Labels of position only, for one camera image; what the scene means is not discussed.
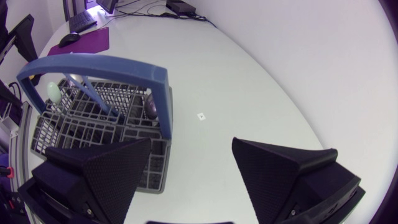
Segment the white wall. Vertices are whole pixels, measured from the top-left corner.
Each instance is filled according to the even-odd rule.
[[[9,32],[28,14],[35,19],[32,39],[37,55],[39,55],[53,34],[47,0],[7,0],[7,5],[6,27]],[[16,47],[13,47],[0,65],[0,79],[5,83],[16,81],[17,73],[26,63],[26,60],[17,52]]]
[[[274,77],[323,147],[362,178],[367,193],[346,223],[368,223],[398,164],[398,48],[379,2],[187,2]]]

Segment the cable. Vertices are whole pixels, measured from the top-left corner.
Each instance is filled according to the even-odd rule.
[[[148,5],[151,5],[151,4],[154,4],[154,3],[157,3],[157,2],[161,2],[161,1],[165,1],[165,0],[158,0],[158,1],[151,2],[149,4],[146,4],[146,5],[142,6],[138,10],[135,10],[134,12],[123,12],[123,11],[120,11],[120,10],[117,9],[117,11],[122,13],[122,15],[108,16],[108,17],[113,17],[113,19],[108,21],[105,25],[101,26],[100,28],[103,28],[104,26],[108,25],[114,19],[119,19],[119,18],[126,17],[126,16],[147,16],[147,17],[168,17],[168,18],[174,18],[174,19],[193,19],[193,20],[196,20],[196,21],[209,22],[211,25],[213,25],[215,28],[217,28],[217,26],[215,26],[214,23],[212,23],[210,20],[208,20],[205,16],[199,16],[198,14],[195,14],[195,13],[191,13],[191,14],[187,15],[186,17],[174,15],[174,14],[171,14],[171,13],[168,13],[168,12],[162,13],[161,15],[155,15],[155,14],[149,13],[149,10],[152,9],[153,7],[165,6],[165,5],[151,6],[150,8],[147,9],[147,14],[143,14],[141,12],[138,12],[138,11],[140,11],[141,9],[145,8]]]
[[[113,17],[114,17],[113,19],[111,19],[111,20],[108,21],[105,25],[101,26],[101,27],[98,28],[98,29],[103,28],[104,26],[108,25],[110,22],[112,22],[112,21],[115,20],[115,19],[119,19],[119,18],[126,17],[126,16],[128,16],[128,15],[119,15],[119,17],[113,16]]]
[[[132,4],[132,3],[135,3],[135,2],[138,2],[138,1],[141,1],[141,0],[133,1],[133,2],[130,2],[130,3],[124,4],[124,5],[122,5],[122,6],[115,6],[115,8],[117,8],[117,7],[128,6],[128,5],[130,5],[130,4]]]
[[[19,100],[21,101],[21,99],[22,99],[21,88],[19,88],[19,85],[16,82],[12,82],[12,83],[8,84],[8,87],[12,87],[14,89],[14,95],[15,95],[15,88],[12,85],[17,85],[18,93],[19,93]]]
[[[152,15],[152,16],[157,16],[157,15],[155,15],[155,14],[151,14],[151,13],[149,13],[149,10],[150,10],[150,9],[152,9],[153,7],[157,7],[157,6],[165,6],[165,5],[156,5],[156,6],[151,6],[150,8],[148,8],[148,10],[147,10],[147,14],[148,14],[148,15]]]
[[[16,92],[15,92],[15,88],[13,87],[13,86],[9,86],[10,88],[12,88],[12,91],[14,92],[14,96],[15,96],[15,94],[17,94]]]
[[[134,11],[134,12],[130,12],[130,13],[126,13],[126,12],[122,12],[122,11],[120,11],[120,10],[117,10],[118,12],[121,12],[121,13],[123,13],[124,15],[108,16],[108,17],[113,17],[113,19],[111,19],[110,21],[108,21],[105,25],[101,26],[99,29],[101,29],[101,28],[103,28],[104,26],[108,25],[110,22],[112,22],[112,21],[115,20],[115,19],[123,18],[123,17],[126,17],[126,16],[150,16],[150,15],[145,15],[145,14],[143,14],[143,13],[140,13],[140,12],[138,12],[138,11],[140,11],[141,9],[145,8],[146,6],[148,6],[148,5],[150,5],[150,4],[157,3],[157,2],[160,2],[160,1],[166,1],[166,0],[154,1],[154,2],[152,2],[152,3],[146,4],[145,6],[142,6],[142,7],[139,8],[138,10],[136,10],[136,11]]]
[[[135,12],[132,12],[131,14],[134,14],[134,13],[140,11],[141,9],[145,8],[146,6],[149,6],[150,4],[154,4],[154,3],[157,3],[157,2],[160,2],[160,1],[166,1],[166,0],[158,0],[158,1],[154,1],[154,2],[152,2],[152,3],[146,4],[145,6],[142,6],[141,8],[139,8],[138,10],[136,10]]]

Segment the blue handle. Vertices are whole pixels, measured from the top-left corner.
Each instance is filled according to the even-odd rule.
[[[61,54],[36,59],[22,68],[17,79],[40,114],[45,111],[45,103],[28,77],[48,72],[86,75],[150,88],[162,135],[167,139],[172,138],[172,101],[165,68],[125,58],[95,54]]]

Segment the black device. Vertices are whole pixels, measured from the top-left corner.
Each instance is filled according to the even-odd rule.
[[[340,223],[364,195],[337,150],[310,151],[233,139],[232,150],[260,224]]]
[[[95,24],[97,24],[97,21],[95,21],[88,11],[84,10],[83,12],[69,19],[69,31],[71,33],[80,33]]]
[[[107,13],[112,14],[118,0],[96,0],[96,3],[99,4]]]
[[[17,47],[19,54],[28,62],[37,59],[37,53],[31,36],[34,18],[30,14],[27,15],[8,33],[6,27],[7,11],[6,0],[0,0],[0,64],[13,45]],[[35,75],[31,80],[33,86],[36,86],[39,80],[40,75]]]
[[[48,147],[47,160],[18,191],[44,223],[122,224],[150,149],[150,139],[81,149]]]
[[[67,34],[65,37],[63,37],[58,44],[59,48],[66,47],[72,43],[75,43],[76,41],[80,40],[80,35],[78,33],[71,33]]]
[[[166,7],[179,16],[191,16],[196,8],[181,0],[167,0]]]

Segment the computer mouse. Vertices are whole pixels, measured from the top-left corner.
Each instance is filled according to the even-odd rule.
[[[66,47],[72,43],[75,43],[79,39],[80,39],[80,35],[78,33],[75,33],[75,32],[70,33],[62,38],[62,40],[58,44],[58,47],[59,48]]]

